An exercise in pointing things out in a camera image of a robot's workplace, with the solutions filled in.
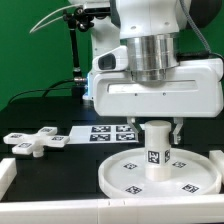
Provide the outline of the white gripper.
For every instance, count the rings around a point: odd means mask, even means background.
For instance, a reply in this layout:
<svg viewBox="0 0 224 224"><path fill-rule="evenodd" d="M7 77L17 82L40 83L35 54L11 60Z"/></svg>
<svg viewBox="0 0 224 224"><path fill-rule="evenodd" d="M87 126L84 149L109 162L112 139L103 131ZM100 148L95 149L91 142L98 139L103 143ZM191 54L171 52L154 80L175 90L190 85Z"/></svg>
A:
<svg viewBox="0 0 224 224"><path fill-rule="evenodd" d="M135 117L175 117L170 143L181 142L182 117L215 117L223 109L220 59L183 61L163 81L144 83L127 72L101 73L93 81L93 101L101 116L123 116L137 140L144 130Z"/></svg>

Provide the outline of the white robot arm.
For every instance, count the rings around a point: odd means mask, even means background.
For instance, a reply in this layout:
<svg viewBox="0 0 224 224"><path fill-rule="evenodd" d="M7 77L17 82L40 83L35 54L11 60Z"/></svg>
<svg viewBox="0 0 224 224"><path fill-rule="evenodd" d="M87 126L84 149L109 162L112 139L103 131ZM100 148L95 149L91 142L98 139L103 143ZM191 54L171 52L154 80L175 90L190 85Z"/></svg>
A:
<svg viewBox="0 0 224 224"><path fill-rule="evenodd" d="M224 63L210 52L180 55L177 38L192 22L192 0L112 0L111 22L122 44L93 59L92 100L101 116L174 119L173 142L186 117L215 117L223 109Z"/></svg>

